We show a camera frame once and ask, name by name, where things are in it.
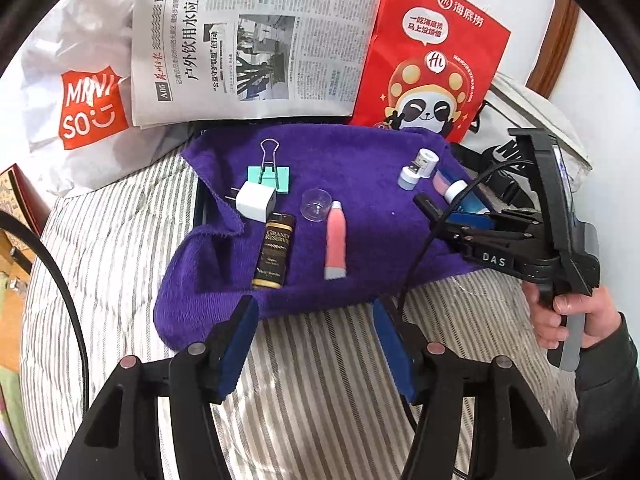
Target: red paper bag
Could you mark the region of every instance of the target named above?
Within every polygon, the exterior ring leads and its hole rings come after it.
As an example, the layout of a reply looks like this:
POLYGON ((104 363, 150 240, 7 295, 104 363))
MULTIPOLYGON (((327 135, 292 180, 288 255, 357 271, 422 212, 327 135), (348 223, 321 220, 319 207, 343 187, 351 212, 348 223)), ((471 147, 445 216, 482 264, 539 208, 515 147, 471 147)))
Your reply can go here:
POLYGON ((351 124, 459 142, 510 32, 466 0, 381 0, 351 124))

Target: dark sleeve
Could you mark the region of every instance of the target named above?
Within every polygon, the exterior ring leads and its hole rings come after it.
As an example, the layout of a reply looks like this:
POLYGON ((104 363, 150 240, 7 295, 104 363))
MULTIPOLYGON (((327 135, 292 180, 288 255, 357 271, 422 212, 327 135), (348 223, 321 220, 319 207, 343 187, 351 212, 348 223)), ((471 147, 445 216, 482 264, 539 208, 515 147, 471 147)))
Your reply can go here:
POLYGON ((638 351, 625 317, 611 336, 580 354, 575 373, 580 438, 571 465, 575 477, 607 479, 638 460, 640 381, 638 351))

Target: white charger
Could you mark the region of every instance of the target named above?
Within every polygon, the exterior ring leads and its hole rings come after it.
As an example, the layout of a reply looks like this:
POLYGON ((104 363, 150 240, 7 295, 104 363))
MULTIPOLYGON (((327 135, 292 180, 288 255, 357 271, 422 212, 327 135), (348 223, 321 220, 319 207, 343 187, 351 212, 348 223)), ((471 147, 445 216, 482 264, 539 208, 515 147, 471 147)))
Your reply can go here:
POLYGON ((245 182, 240 189, 231 188, 235 196, 226 198, 236 203, 236 211, 249 220, 266 222, 276 207, 276 190, 255 182, 245 182))

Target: pink pen-shaped device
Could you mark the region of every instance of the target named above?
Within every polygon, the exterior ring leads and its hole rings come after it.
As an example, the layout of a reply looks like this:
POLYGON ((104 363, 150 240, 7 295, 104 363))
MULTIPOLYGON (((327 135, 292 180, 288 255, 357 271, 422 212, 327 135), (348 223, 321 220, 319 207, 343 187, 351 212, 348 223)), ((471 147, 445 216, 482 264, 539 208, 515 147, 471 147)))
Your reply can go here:
POLYGON ((326 263, 324 278, 335 280, 347 275, 345 260, 347 239, 347 221, 342 212, 342 204, 333 202, 329 218, 326 220, 326 263))

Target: purple towel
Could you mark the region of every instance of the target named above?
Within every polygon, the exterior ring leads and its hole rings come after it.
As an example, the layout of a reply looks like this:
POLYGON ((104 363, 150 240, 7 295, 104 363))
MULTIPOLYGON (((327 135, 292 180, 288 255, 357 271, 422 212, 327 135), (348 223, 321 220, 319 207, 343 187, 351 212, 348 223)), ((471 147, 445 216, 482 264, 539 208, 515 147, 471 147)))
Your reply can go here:
MULTIPOLYGON (((162 280, 154 309, 159 336, 172 349, 203 340, 212 325, 227 320, 240 296, 253 294, 262 318, 363 303, 397 294, 411 260, 429 233, 429 222, 412 202, 417 191, 446 203, 421 179, 414 192, 398 186, 398 174, 420 148, 440 157, 453 176, 466 179, 446 141, 421 128, 398 132, 328 124, 283 124, 216 128, 202 134, 183 157, 213 195, 217 210, 187 235, 162 280), (280 142, 277 163, 289 166, 289 194, 276 211, 296 216, 285 286, 250 290, 264 224, 240 218, 222 198, 241 187, 248 166, 262 160, 260 142, 280 142), (324 280, 326 222, 300 214, 302 193, 319 187, 342 202, 347 219, 347 277, 324 280)), ((414 285, 469 272, 447 246, 434 241, 414 285)))

